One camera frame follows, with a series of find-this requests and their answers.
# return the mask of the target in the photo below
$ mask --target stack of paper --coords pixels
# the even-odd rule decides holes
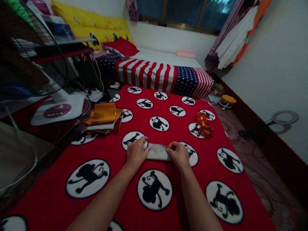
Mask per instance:
[[[95,104],[91,118],[85,122],[87,130],[116,134],[122,122],[122,113],[123,109],[116,107],[115,103]]]

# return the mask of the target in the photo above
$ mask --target baseboard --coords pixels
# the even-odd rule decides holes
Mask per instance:
[[[308,165],[222,79],[218,78],[215,73],[211,73],[211,76],[215,82],[225,88],[226,94],[237,100],[237,103],[232,107],[232,111],[246,131],[252,133],[253,139],[260,150],[308,212]]]

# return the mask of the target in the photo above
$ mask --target small stool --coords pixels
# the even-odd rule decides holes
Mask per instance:
[[[223,110],[226,108],[230,109],[235,103],[236,99],[229,95],[223,95],[219,100],[216,101],[216,104],[220,104],[223,107]]]

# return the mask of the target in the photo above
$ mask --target red pillow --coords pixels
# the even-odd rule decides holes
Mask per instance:
[[[102,46],[104,49],[115,52],[121,56],[134,56],[139,52],[134,44],[121,37],[114,42],[105,42]]]

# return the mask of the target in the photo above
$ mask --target hand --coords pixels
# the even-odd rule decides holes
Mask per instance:
[[[144,141],[148,138],[146,136],[141,137],[139,140],[135,140],[133,143],[129,143],[127,148],[127,164],[130,165],[135,171],[137,171],[145,159],[148,157],[149,151],[152,147],[147,147],[144,150]]]
[[[180,172],[191,168],[189,163],[189,154],[184,145],[173,141],[168,145],[168,148],[166,148],[166,152],[171,156]]]

